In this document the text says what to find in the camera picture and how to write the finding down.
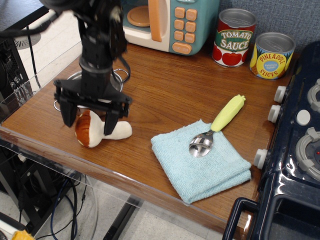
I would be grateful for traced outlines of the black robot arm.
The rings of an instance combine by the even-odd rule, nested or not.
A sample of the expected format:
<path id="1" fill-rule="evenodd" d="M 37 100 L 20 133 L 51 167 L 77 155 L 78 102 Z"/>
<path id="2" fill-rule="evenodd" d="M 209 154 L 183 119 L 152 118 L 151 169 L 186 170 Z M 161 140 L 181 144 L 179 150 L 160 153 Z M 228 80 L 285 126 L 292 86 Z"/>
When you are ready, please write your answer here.
<path id="1" fill-rule="evenodd" d="M 119 0 L 43 0 L 46 8 L 55 14 L 35 29 L 5 30 L 1 38 L 34 35 L 45 31 L 62 12 L 73 11 L 78 19 L 82 44 L 79 59 L 81 78 L 55 80 L 54 98 L 60 105 L 63 122 L 71 127 L 76 119 L 79 105 L 106 113 L 104 134 L 110 135 L 118 120 L 129 114 L 131 97 L 117 91 L 111 84 L 113 62 L 125 60 L 127 50 L 123 30 L 123 8 Z"/>

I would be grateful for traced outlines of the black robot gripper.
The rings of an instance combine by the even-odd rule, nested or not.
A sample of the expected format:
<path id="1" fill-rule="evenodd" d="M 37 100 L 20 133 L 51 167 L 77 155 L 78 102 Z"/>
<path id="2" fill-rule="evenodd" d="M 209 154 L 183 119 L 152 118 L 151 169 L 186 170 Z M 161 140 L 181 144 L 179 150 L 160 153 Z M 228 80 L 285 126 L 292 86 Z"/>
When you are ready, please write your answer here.
<path id="1" fill-rule="evenodd" d="M 77 105 L 106 112 L 104 135 L 112 134 L 119 118 L 129 115 L 132 98 L 113 88 L 110 79 L 114 69 L 81 70 L 78 80 L 57 79 L 54 98 L 60 105 L 63 122 L 71 127 L 77 115 Z"/>

